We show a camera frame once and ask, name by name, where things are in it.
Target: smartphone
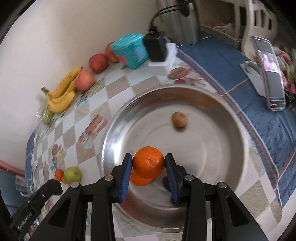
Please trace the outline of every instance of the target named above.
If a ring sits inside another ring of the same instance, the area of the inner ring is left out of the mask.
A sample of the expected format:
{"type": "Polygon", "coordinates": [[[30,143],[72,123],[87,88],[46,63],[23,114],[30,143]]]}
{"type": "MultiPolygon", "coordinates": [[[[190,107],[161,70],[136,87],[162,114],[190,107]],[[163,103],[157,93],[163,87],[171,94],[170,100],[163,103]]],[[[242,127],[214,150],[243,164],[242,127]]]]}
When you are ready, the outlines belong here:
{"type": "Polygon", "coordinates": [[[270,110],[283,110],[286,106],[285,91],[274,49],[267,39],[257,36],[251,38],[261,64],[267,108],[270,110]]]}

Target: metal screw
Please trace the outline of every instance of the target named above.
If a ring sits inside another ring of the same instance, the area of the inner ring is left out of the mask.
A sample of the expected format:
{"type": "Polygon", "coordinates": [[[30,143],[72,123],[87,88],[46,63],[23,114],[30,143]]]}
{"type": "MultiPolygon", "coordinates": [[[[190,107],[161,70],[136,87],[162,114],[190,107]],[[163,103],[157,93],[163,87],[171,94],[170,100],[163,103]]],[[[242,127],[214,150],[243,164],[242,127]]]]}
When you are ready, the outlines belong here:
{"type": "Polygon", "coordinates": [[[187,181],[192,181],[192,180],[194,179],[194,177],[193,177],[192,175],[186,175],[186,176],[185,176],[185,179],[186,179],[187,181]]]}
{"type": "Polygon", "coordinates": [[[107,176],[105,176],[105,180],[106,181],[112,181],[113,180],[113,176],[112,175],[107,175],[107,176]]]}
{"type": "Polygon", "coordinates": [[[78,188],[78,186],[79,186],[79,182],[72,182],[71,183],[72,188],[78,188]]]}
{"type": "Polygon", "coordinates": [[[223,189],[227,187],[226,183],[224,182],[219,182],[218,186],[223,189]]]}

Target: phone screen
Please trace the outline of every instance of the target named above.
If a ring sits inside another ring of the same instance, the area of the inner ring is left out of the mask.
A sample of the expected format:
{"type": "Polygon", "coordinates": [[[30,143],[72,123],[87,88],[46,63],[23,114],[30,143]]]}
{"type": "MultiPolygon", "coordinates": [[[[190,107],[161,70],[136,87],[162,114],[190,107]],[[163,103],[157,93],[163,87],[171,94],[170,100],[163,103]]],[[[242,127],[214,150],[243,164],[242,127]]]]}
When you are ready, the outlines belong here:
{"type": "Polygon", "coordinates": [[[270,100],[282,100],[284,97],[280,76],[281,72],[277,65],[276,56],[273,54],[272,46],[269,42],[255,37],[253,39],[261,64],[266,71],[270,100]]]}

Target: blue gripper pad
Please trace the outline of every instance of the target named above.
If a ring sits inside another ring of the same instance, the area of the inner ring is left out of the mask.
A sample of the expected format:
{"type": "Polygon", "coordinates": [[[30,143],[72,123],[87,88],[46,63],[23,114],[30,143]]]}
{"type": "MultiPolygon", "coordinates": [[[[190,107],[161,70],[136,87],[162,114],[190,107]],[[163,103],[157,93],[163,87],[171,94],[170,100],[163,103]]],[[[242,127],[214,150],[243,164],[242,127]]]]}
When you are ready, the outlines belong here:
{"type": "Polygon", "coordinates": [[[175,160],[171,153],[166,154],[165,156],[165,169],[168,175],[168,182],[170,184],[170,191],[172,193],[172,197],[175,202],[179,201],[179,194],[178,194],[178,182],[173,170],[173,165],[176,166],[175,160]]]}
{"type": "Polygon", "coordinates": [[[125,169],[124,169],[123,177],[121,179],[121,189],[120,189],[120,195],[119,195],[119,199],[121,202],[124,201],[128,193],[128,184],[131,176],[132,160],[133,160],[132,155],[130,153],[126,153],[122,162],[122,165],[125,165],[125,169]]]}

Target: black power adapter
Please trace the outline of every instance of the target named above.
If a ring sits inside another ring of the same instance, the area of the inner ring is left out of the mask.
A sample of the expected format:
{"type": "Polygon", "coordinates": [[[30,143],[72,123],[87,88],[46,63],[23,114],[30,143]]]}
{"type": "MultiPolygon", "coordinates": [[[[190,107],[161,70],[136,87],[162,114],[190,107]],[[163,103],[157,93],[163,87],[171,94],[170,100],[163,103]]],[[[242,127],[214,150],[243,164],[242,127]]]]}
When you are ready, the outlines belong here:
{"type": "Polygon", "coordinates": [[[152,27],[149,30],[150,32],[143,38],[149,58],[152,62],[163,62],[168,55],[164,35],[162,32],[157,32],[156,27],[152,27]]]}

